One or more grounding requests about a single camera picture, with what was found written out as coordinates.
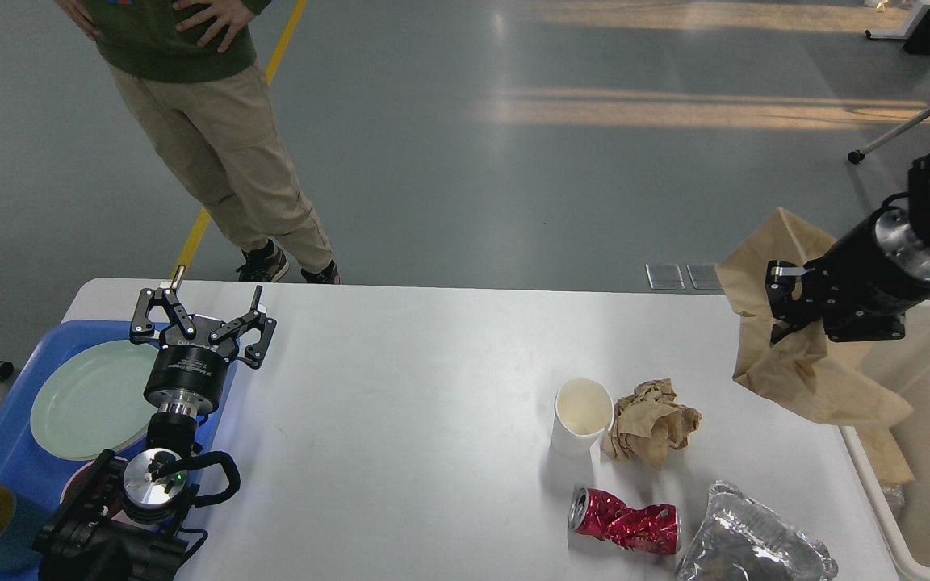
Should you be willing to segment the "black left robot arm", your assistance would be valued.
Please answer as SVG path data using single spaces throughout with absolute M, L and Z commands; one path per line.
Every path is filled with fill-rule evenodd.
M 221 409 L 233 363 L 261 368 L 277 321 L 262 286 L 236 319 L 188 311 L 178 300 L 184 272 L 140 292 L 129 328 L 130 342 L 156 350 L 143 452 L 122 459 L 107 448 L 93 460 L 33 541 L 40 580 L 173 580 L 209 537 L 184 525 L 189 512 L 242 485 L 233 457 L 207 451 L 197 430 Z

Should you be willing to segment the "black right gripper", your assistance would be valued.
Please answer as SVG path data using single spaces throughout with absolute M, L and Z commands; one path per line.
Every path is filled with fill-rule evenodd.
M 765 297 L 771 345 L 822 317 L 831 342 L 901 340 L 903 313 L 930 298 L 930 246 L 908 210 L 883 207 L 802 267 L 768 261 Z

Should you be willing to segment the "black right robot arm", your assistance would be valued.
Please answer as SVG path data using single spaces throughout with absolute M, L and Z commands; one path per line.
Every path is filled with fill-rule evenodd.
M 905 313 L 930 299 L 930 153 L 891 195 L 831 248 L 797 265 L 765 266 L 772 345 L 815 321 L 834 342 L 897 340 Z

